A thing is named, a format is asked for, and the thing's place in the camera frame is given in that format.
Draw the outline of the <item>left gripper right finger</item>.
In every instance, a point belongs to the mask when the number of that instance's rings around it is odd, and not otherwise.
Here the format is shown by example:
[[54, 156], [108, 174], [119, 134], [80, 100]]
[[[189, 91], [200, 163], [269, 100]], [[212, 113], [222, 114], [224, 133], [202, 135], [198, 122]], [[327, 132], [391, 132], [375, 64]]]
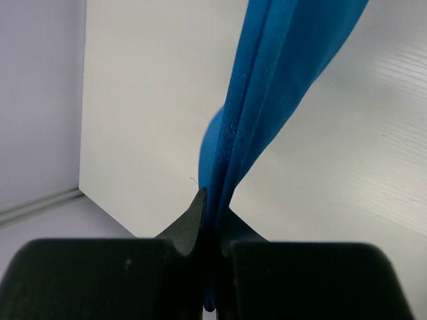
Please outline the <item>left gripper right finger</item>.
[[233, 211], [218, 231], [218, 319], [413, 318], [390, 260], [374, 245], [270, 242]]

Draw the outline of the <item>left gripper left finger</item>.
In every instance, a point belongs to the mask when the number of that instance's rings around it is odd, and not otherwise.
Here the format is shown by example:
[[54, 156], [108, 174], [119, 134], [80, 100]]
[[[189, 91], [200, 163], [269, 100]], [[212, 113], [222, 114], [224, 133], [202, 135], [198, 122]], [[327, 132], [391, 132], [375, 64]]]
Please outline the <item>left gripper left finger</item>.
[[2, 319], [201, 319], [207, 192], [152, 239], [36, 239], [1, 281]]

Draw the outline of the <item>blue cloth napkin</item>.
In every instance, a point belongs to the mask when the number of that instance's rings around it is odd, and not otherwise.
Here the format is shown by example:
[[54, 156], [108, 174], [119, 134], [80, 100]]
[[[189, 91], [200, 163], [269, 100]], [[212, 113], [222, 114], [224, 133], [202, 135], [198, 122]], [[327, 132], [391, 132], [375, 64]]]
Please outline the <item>blue cloth napkin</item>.
[[365, 1], [250, 1], [223, 107], [199, 153], [214, 233], [234, 191], [357, 24]]

